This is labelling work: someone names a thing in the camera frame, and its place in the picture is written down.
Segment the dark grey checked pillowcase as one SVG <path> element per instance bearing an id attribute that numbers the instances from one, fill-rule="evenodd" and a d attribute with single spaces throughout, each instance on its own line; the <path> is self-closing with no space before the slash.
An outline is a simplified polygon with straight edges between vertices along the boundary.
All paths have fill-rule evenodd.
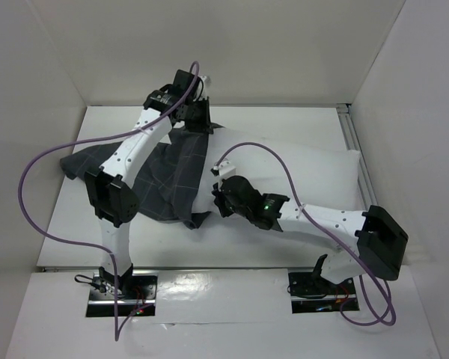
<path id="1" fill-rule="evenodd" d="M 172 129 L 171 143 L 159 143 L 141 166 L 133 192 L 138 212 L 155 221 L 180 222 L 198 229 L 210 212 L 193 209 L 204 173 L 210 135 Z"/>

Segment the white pillow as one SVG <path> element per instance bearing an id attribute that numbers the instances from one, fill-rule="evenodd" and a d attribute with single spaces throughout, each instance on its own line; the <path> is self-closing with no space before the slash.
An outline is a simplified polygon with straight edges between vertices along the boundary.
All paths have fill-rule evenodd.
<path id="1" fill-rule="evenodd" d="M 215 214 L 211 168 L 224 158 L 236 167 L 261 194 L 281 194 L 297 204 L 358 211 L 358 161 L 356 150 L 323 150 L 246 132 L 218 128 L 209 137 L 204 173 L 193 209 Z"/>

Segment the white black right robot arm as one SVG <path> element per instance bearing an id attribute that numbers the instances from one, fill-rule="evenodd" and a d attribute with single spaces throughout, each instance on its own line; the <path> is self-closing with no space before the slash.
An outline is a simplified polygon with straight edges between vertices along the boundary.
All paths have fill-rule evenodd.
<path id="1" fill-rule="evenodd" d="M 216 183 L 212 194 L 224 218 L 238 215 L 261 230 L 334 242 L 333 254 L 323 254 L 311 276 L 313 288 L 320 293 L 362 274 L 387 281 L 399 277 L 409 237 L 381 206 L 359 212 L 297 204 L 285 195 L 261 194 L 241 176 Z"/>

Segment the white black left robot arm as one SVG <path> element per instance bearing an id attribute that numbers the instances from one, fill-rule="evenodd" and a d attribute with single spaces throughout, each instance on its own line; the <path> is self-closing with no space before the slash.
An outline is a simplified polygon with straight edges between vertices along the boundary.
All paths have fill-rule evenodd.
<path id="1" fill-rule="evenodd" d="M 99 167 L 85 172 L 88 198 L 100 222 L 102 246 L 107 250 L 99 276 L 115 298 L 125 298 L 132 291 L 129 232 L 139 208 L 138 196 L 132 190 L 135 179 L 176 123 L 184 123 L 192 132 L 212 131 L 205 83 L 203 76 L 178 70 L 172 83 L 147 96 L 132 134 Z"/>

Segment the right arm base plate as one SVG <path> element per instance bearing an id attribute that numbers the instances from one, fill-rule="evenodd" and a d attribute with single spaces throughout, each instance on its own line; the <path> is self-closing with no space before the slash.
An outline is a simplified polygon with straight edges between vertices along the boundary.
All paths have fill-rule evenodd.
<path id="1" fill-rule="evenodd" d="M 293 314 L 359 311 L 353 279 L 333 284 L 322 278 L 314 279 L 310 271 L 289 271 L 287 292 Z"/>

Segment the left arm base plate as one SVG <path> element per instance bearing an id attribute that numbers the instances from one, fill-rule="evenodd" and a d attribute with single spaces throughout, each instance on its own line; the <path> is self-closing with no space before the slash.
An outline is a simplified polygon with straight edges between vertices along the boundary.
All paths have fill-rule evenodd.
<path id="1" fill-rule="evenodd" d="M 85 316 L 87 318 L 106 318 L 114 316 L 114 289 L 97 273 L 89 276 L 77 274 L 76 283 L 89 287 Z M 117 292 L 118 316 L 127 317 L 133 310 L 135 316 L 155 316 L 158 273 L 134 271 L 126 289 Z"/>

